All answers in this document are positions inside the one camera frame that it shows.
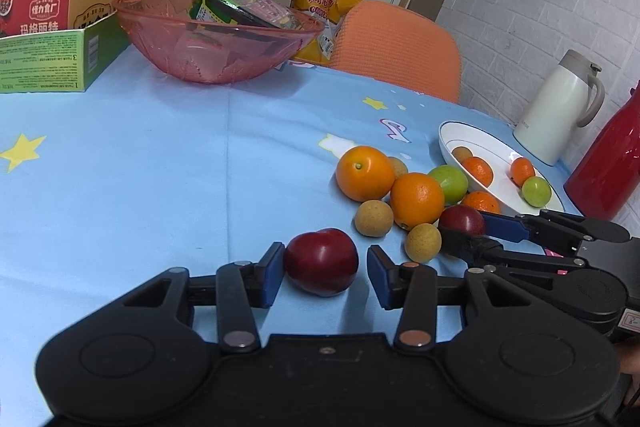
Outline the person's left hand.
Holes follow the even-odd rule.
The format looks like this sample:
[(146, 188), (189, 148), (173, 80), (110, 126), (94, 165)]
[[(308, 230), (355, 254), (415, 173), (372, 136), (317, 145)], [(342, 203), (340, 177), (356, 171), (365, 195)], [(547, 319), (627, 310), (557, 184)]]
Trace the person's left hand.
[(638, 377), (640, 375), (640, 345), (617, 345), (616, 351), (620, 359), (620, 371)]

